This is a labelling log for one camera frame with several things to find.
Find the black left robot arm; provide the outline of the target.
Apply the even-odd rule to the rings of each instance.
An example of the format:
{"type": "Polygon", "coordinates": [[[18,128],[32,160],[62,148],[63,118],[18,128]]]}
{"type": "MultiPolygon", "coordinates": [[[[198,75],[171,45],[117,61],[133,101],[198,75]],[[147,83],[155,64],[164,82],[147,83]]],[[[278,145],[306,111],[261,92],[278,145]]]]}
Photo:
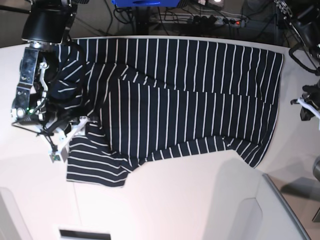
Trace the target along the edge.
{"type": "MultiPolygon", "coordinates": [[[[302,69],[320,76],[320,2],[318,0],[275,0],[276,7],[283,16],[284,24],[293,34],[296,44],[289,49],[290,58],[302,69]],[[314,68],[304,65],[296,56],[303,50],[314,68]]],[[[304,85],[303,94],[291,100],[291,105],[301,105],[300,119],[309,121],[320,118],[320,83],[304,85]]]]}

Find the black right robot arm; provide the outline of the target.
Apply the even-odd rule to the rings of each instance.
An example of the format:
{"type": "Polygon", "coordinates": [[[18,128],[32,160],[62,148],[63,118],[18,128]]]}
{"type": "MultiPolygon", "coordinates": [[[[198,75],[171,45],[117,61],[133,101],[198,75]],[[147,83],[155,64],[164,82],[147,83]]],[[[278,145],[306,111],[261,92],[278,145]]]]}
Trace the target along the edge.
{"type": "Polygon", "coordinates": [[[29,43],[24,49],[19,66],[19,81],[12,102],[12,126],[26,130],[39,127],[35,134],[48,140],[54,130],[72,119],[69,111],[57,111],[62,101],[53,97],[66,61],[60,62],[54,51],[56,46],[67,46],[83,55],[81,47],[69,37],[78,6],[87,0],[32,0],[22,31],[22,40],[29,43]],[[58,112],[58,119],[46,124],[58,112]]]}

